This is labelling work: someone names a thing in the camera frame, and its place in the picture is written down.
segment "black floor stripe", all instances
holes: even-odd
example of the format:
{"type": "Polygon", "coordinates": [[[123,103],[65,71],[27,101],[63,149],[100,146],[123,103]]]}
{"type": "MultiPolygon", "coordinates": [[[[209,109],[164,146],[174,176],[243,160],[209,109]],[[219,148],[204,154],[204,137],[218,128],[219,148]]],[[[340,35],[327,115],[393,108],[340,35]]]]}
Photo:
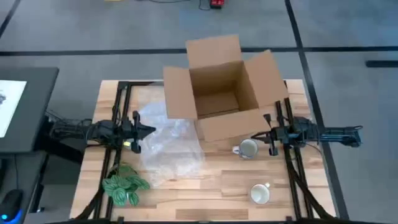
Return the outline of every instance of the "black floor stripe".
{"type": "MultiPolygon", "coordinates": [[[[242,47],[243,53],[272,52],[395,52],[398,46],[373,47],[242,47]]],[[[0,57],[15,56],[79,56],[79,55],[145,55],[186,54],[186,49],[121,49],[121,50],[38,50],[0,51],[0,57]]]]}
{"type": "Polygon", "coordinates": [[[7,28],[8,24],[10,23],[13,15],[15,14],[15,11],[17,10],[20,2],[21,2],[21,0],[15,0],[14,1],[10,11],[8,12],[8,14],[7,14],[6,18],[4,19],[3,23],[1,24],[1,27],[0,27],[0,39],[1,39],[1,36],[3,35],[4,31],[6,31],[6,28],[7,28]]]}
{"type": "MultiPolygon", "coordinates": [[[[308,94],[310,95],[310,100],[312,103],[313,112],[315,115],[315,120],[319,125],[320,129],[324,128],[325,125],[323,123],[322,113],[319,106],[317,94],[315,92],[315,87],[313,85],[313,80],[311,77],[310,69],[308,66],[308,61],[305,56],[305,52],[303,49],[303,43],[300,37],[299,27],[297,25],[297,21],[294,16],[292,4],[290,0],[285,0],[285,5],[287,9],[287,13],[289,15],[290,22],[292,24],[294,38],[299,49],[298,56],[300,57],[300,61],[303,68],[305,83],[307,84],[308,94]]],[[[323,155],[325,157],[326,162],[326,171],[329,175],[329,180],[331,184],[331,189],[333,191],[333,195],[335,198],[335,203],[337,207],[337,214],[340,218],[349,219],[346,204],[343,197],[343,192],[341,191],[340,181],[337,176],[337,171],[335,167],[335,162],[333,160],[333,155],[331,153],[331,149],[328,143],[322,144],[323,155]]]]}
{"type": "Polygon", "coordinates": [[[398,51],[398,46],[369,47],[304,47],[304,52],[375,52],[398,51]]]}
{"type": "Polygon", "coordinates": [[[365,65],[368,68],[398,68],[398,60],[368,60],[365,65]]]}
{"type": "MultiPolygon", "coordinates": [[[[244,53],[297,52],[296,47],[242,47],[244,53]]],[[[144,54],[186,54],[186,49],[122,49],[122,50],[49,50],[49,51],[0,51],[0,56],[72,56],[72,55],[144,55],[144,54]]]]}

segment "black desk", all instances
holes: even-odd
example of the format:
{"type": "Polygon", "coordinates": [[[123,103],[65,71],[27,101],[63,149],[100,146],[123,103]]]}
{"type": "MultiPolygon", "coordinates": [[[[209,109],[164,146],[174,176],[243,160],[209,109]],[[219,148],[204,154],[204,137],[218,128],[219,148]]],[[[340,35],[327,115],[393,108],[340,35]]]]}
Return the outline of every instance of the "black desk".
{"type": "Polygon", "coordinates": [[[27,82],[6,135],[0,138],[0,153],[34,150],[57,76],[57,68],[0,68],[0,80],[27,82]]]}
{"type": "Polygon", "coordinates": [[[24,92],[12,117],[4,138],[0,138],[0,159],[5,159],[5,176],[0,188],[0,200],[17,187],[23,190],[21,217],[16,223],[23,223],[31,203],[38,200],[37,192],[41,173],[45,166],[47,153],[36,150],[34,145],[44,123],[55,81],[57,68],[0,68],[0,80],[27,81],[24,92]],[[18,179],[14,165],[16,157],[18,179]]]}

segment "black cable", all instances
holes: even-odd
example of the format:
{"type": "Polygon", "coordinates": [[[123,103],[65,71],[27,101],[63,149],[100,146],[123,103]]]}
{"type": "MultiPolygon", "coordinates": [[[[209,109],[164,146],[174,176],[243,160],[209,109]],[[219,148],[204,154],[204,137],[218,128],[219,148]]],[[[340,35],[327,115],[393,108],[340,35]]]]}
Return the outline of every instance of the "black cable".
{"type": "Polygon", "coordinates": [[[16,182],[17,182],[17,190],[19,189],[18,183],[18,165],[17,165],[17,155],[14,154],[14,165],[15,165],[15,173],[16,173],[16,182]]]}
{"type": "Polygon", "coordinates": [[[57,112],[55,112],[54,110],[47,109],[45,112],[48,113],[49,115],[55,117],[55,118],[58,118],[58,119],[65,119],[65,117],[59,115],[59,114],[58,114],[57,112]]]}
{"type": "Polygon", "coordinates": [[[53,113],[50,113],[50,112],[48,112],[48,111],[46,111],[46,113],[49,114],[52,118],[57,118],[58,120],[61,120],[61,119],[62,119],[61,117],[59,117],[59,116],[57,116],[57,115],[55,115],[55,114],[53,114],[53,113]]]}
{"type": "Polygon", "coordinates": [[[304,144],[313,147],[314,149],[316,149],[316,150],[322,155],[322,151],[321,151],[318,147],[315,147],[315,146],[313,146],[313,145],[310,145],[310,144],[308,144],[308,143],[306,143],[306,142],[305,142],[304,144]]]}
{"type": "Polygon", "coordinates": [[[311,125],[311,121],[310,120],[308,120],[308,125],[312,126],[312,131],[314,131],[314,129],[317,130],[317,145],[319,146],[319,142],[320,142],[320,139],[321,139],[321,134],[319,132],[318,125],[311,125]]]}
{"type": "Polygon", "coordinates": [[[88,138],[88,134],[89,132],[92,130],[92,132],[96,131],[98,128],[106,128],[110,131],[113,131],[113,129],[103,126],[101,125],[101,123],[96,123],[96,124],[92,124],[89,129],[87,130],[86,134],[85,134],[85,142],[86,142],[86,146],[87,147],[93,147],[93,146],[109,146],[109,147],[118,147],[118,137],[119,136],[115,136],[115,135],[102,135],[102,137],[106,138],[103,139],[94,139],[94,138],[88,138]],[[96,141],[98,142],[98,144],[87,144],[88,140],[92,140],[92,141],[96,141]]]}
{"type": "Polygon", "coordinates": [[[85,139],[85,129],[92,124],[92,119],[59,119],[50,130],[50,137],[58,141],[66,138],[85,139]]]}

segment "red object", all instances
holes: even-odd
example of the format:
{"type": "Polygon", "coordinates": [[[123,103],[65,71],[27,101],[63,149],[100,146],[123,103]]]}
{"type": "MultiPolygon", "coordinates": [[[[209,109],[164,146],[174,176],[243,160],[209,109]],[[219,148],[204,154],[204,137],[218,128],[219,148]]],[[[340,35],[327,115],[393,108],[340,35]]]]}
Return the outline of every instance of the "red object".
{"type": "Polygon", "coordinates": [[[224,0],[211,0],[210,1],[210,7],[215,8],[215,9],[221,9],[223,4],[224,4],[224,0]]]}

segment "computer mouse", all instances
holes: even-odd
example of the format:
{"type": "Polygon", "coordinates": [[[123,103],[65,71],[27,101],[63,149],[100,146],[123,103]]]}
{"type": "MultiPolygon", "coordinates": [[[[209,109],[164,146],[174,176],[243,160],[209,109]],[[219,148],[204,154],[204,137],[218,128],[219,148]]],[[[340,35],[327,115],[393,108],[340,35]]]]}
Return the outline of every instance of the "computer mouse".
{"type": "Polygon", "coordinates": [[[18,215],[22,202],[22,190],[10,190],[0,204],[0,218],[9,222],[18,215]]]}

